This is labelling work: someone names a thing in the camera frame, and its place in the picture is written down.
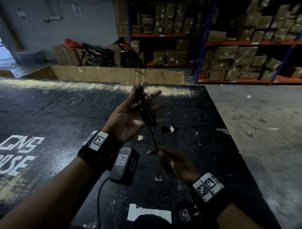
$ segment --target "black table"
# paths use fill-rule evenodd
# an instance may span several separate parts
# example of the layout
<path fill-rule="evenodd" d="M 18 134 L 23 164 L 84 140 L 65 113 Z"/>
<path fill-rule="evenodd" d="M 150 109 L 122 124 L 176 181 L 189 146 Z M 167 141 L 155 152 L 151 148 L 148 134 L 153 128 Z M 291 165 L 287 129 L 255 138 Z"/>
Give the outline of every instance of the black table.
<path fill-rule="evenodd" d="M 158 144 L 181 148 L 200 171 L 209 171 L 225 185 L 234 203 L 264 228 L 279 228 L 277 220 L 232 140 L 221 129 L 226 126 L 204 86 L 152 85 L 161 88 L 168 106 L 158 112 L 166 125 L 179 128 L 166 134 L 160 127 L 153 132 Z M 36 187 L 61 171 L 77 155 L 84 139 L 101 129 L 111 112 L 128 95 L 128 85 L 0 79 L 1 146 L 0 214 L 4 215 Z M 169 180 L 159 170 L 159 158 L 146 154 L 154 149 L 147 128 L 127 143 L 140 153 L 132 185 L 107 181 L 101 192 L 101 224 L 104 228 L 128 228 L 129 204 L 172 212 L 178 224 L 175 205 L 190 199 L 189 188 L 175 178 Z M 73 225 L 94 225 L 96 197 L 103 174 L 95 185 Z"/>

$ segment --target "white paper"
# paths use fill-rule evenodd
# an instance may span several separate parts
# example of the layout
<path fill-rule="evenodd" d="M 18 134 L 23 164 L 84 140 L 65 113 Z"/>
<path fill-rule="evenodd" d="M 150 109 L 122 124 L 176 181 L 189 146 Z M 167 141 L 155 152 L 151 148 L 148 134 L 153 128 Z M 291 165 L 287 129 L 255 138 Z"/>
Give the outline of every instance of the white paper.
<path fill-rule="evenodd" d="M 140 215 L 157 215 L 166 219 L 169 223 L 172 223 L 171 212 L 166 210 L 147 209 L 147 208 L 136 208 L 136 204 L 130 204 L 128 211 L 129 221 L 135 221 Z"/>

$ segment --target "black cord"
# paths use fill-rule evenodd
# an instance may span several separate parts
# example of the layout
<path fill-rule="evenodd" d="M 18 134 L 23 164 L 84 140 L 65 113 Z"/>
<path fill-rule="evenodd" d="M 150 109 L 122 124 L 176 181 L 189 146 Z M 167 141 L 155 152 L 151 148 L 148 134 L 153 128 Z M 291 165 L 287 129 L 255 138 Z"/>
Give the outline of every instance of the black cord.
<path fill-rule="evenodd" d="M 146 101 L 147 95 L 144 92 L 144 88 L 140 84 L 138 86 L 134 86 L 134 88 L 135 88 L 135 101 L 138 106 L 138 110 L 140 112 L 140 115 L 144 123 L 149 128 L 152 134 L 155 148 L 158 151 L 158 147 L 153 132 L 151 130 L 151 127 L 157 126 L 156 111 L 151 111 L 151 107 L 150 107 L 150 104 L 153 105 L 153 103 L 151 101 L 150 102 Z"/>
<path fill-rule="evenodd" d="M 101 229 L 101 217 L 100 217 L 100 194 L 101 194 L 101 190 L 103 185 L 106 183 L 106 181 L 109 179 L 106 178 L 105 181 L 102 183 L 100 190 L 98 191 L 98 229 Z"/>

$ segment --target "black wristband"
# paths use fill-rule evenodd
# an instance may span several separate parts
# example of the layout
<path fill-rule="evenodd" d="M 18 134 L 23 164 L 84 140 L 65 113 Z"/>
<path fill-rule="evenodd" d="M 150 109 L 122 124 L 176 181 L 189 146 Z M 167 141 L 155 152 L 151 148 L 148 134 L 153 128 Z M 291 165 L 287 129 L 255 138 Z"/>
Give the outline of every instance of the black wristband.
<path fill-rule="evenodd" d="M 78 157 L 94 170 L 104 172 L 106 169 L 111 171 L 123 144 L 102 131 L 93 131 L 82 146 Z"/>
<path fill-rule="evenodd" d="M 216 219 L 232 202 L 223 184 L 211 173 L 202 175 L 190 188 L 194 203 L 207 217 Z"/>

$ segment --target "concrete floor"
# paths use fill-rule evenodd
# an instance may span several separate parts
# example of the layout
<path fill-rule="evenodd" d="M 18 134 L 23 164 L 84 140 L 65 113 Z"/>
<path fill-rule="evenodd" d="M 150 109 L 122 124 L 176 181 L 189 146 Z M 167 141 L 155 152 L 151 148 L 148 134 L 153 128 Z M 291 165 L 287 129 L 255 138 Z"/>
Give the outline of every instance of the concrete floor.
<path fill-rule="evenodd" d="M 0 47 L 0 69 L 16 77 L 50 64 L 19 65 Z M 193 83 L 190 69 L 171 70 L 184 71 L 186 83 Z M 302 87 L 206 88 L 282 228 L 302 228 Z"/>

